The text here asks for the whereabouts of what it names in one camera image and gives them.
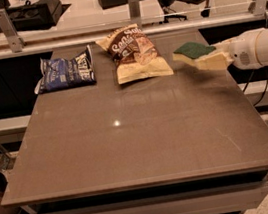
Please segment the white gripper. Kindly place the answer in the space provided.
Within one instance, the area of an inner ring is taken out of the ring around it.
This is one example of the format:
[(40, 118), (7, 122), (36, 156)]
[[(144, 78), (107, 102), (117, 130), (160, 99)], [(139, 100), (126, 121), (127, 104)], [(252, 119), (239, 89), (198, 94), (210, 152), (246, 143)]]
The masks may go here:
[(256, 48), (263, 31), (263, 28), (252, 29), (234, 38), (212, 44), (215, 52), (194, 59), (194, 66), (203, 71), (224, 70), (232, 64), (234, 59), (234, 66), (239, 69), (261, 68), (262, 64), (258, 60)]

